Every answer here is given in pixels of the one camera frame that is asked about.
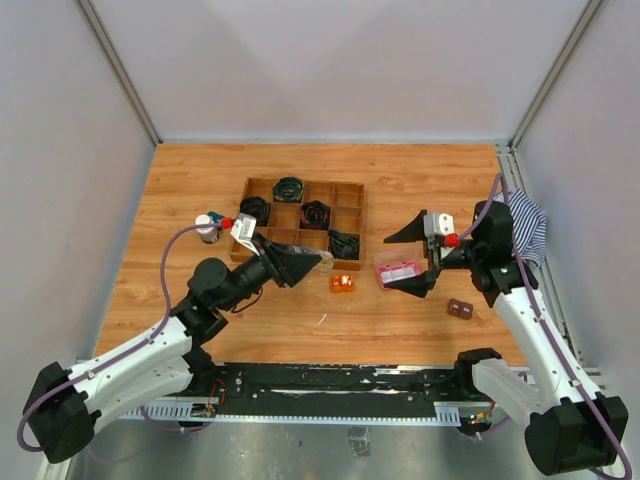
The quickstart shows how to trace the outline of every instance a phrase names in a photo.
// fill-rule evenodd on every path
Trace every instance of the small brown block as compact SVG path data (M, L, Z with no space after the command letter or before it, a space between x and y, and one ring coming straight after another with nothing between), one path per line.
M473 316L473 305L470 303L460 303L460 318L469 320Z
M460 317L464 320L469 320L473 316L473 305L452 298L451 300L449 300L447 313L449 315L453 315L454 317Z
M455 298L452 298L451 300L449 300L449 305L447 306L447 313L449 315L453 315L454 317L459 317L460 316L460 300L456 300Z

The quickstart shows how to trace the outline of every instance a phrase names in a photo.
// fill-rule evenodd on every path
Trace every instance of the robotic arm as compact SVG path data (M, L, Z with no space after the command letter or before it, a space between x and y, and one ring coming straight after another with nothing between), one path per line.
M426 210L385 239L385 243L422 240L429 260L429 269L421 275L385 286L425 297L442 270L471 270L474 286L505 321L520 346L537 389L523 382L493 349L458 355L454 371L460 388L471 394L484 393L500 404L525 430L527 450L542 473L611 465L616 449L588 403L595 405L618 442L628 420L627 409L619 397L605 397L581 369L560 336L535 277L526 264L521 269L512 257L509 207L486 203L476 205L477 226L471 240L459 239L450 215ZM534 302L527 288L531 288ZM542 315L536 314L536 307Z
M171 309L168 318L68 370L54 362L40 371L24 408L24 412L31 411L28 424L40 448L26 445L29 449L42 449L51 463L62 462L139 405L189 391L199 383L210 385L213 363L201 345L227 325L221 311L261 294L269 280L279 287L295 286L322 259L291 253L254 234L255 219L239 217L236 226L236 238L247 246L250 242L255 254L245 263L230 271L217 258L204 260L188 281L187 296Z
M485 394L499 403L524 429L529 454L546 475L610 465L621 454L627 409L619 397L604 396L581 369L556 329L535 277L512 257L509 208L489 203L476 205L469 240L454 233L450 215L426 210L387 238L386 243L422 241L430 268L385 286L425 297L443 270L470 270L474 286L509 326L538 388L522 382L499 353L487 348L458 355L453 372L457 389L464 398ZM233 271L216 258L201 262L188 281L186 297L146 332L70 369L57 362L45 367L25 405L18 436L20 442L23 422L28 422L40 447L22 439L23 447L43 450L51 463L58 463L139 405L212 385L213 362L201 345L226 326L221 312L261 294L269 280L295 286L321 261L319 255L273 244L254 229L255 219L240 215L232 235L254 256Z

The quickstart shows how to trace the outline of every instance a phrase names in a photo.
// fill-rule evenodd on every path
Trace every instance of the red cap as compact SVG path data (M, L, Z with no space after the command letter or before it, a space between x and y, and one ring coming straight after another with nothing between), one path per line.
M460 240L458 239L457 233L450 233L449 235L444 236L444 246L445 247L459 247Z
M233 218L224 217L220 220L220 226L225 229L231 228L233 226Z

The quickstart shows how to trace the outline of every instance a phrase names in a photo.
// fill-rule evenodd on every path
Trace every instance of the wooden compartment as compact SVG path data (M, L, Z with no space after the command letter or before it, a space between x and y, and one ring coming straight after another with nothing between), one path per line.
M360 257L358 260L344 260L336 258L333 262L333 268L336 270L360 270L362 268L362 251L364 250L364 242L358 233L349 233L350 237L360 240Z
M297 233L298 231L295 229L270 228L267 231L267 238L272 242L276 242L276 243L293 244L293 243L296 243Z
M296 245L329 251L329 235L323 230L298 230Z
M359 183L336 183L331 204L336 207L362 207L364 185Z
M302 180L305 182L302 203L272 202L273 186L278 179L265 178L248 178L240 201L247 197L262 197L271 204L268 228L257 227L257 231L269 240L329 251L327 230L300 228L300 207L314 200L324 203L331 208L329 228L360 240L360 258L357 260L336 258L334 268L337 270L360 270L364 257L363 235L366 212L364 185L361 183ZM233 242L230 252L232 261L244 262L251 255L248 249L235 241Z
M360 208L333 207L329 228L341 233L360 233L361 211Z
M299 203L272 203L269 212L269 228L298 229L300 222Z

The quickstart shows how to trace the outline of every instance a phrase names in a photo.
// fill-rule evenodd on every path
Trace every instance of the striped cloth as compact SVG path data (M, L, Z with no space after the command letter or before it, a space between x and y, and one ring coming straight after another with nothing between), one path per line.
M504 202L502 192L496 195L494 200ZM536 268L540 268L547 253L547 217L522 189L509 192L509 209L520 255Z

